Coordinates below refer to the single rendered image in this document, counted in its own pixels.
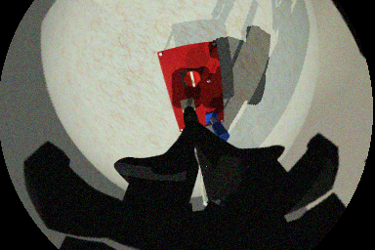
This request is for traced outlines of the red circuit board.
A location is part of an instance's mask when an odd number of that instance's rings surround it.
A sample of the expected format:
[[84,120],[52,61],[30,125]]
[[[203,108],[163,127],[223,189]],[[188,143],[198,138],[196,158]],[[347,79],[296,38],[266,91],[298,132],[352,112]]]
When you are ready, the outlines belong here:
[[189,120],[212,125],[216,136],[229,138],[224,122],[222,71],[216,42],[192,43],[156,52],[180,132]]

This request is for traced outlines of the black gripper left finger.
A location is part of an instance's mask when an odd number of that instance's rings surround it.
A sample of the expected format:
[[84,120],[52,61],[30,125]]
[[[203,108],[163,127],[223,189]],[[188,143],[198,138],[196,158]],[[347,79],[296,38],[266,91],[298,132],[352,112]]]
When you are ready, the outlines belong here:
[[187,204],[198,176],[198,160],[194,148],[194,124],[187,126],[167,152],[153,157],[122,157],[113,167],[126,183],[156,185],[157,187],[187,188]]

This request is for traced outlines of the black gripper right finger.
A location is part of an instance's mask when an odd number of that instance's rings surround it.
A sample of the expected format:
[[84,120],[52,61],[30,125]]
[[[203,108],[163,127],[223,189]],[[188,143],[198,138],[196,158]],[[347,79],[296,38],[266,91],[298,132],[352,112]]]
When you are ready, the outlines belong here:
[[219,195],[226,191],[242,172],[278,159],[285,150],[282,145],[238,148],[223,138],[220,140],[220,137],[204,128],[198,121],[192,121],[194,145],[208,202],[219,200]]

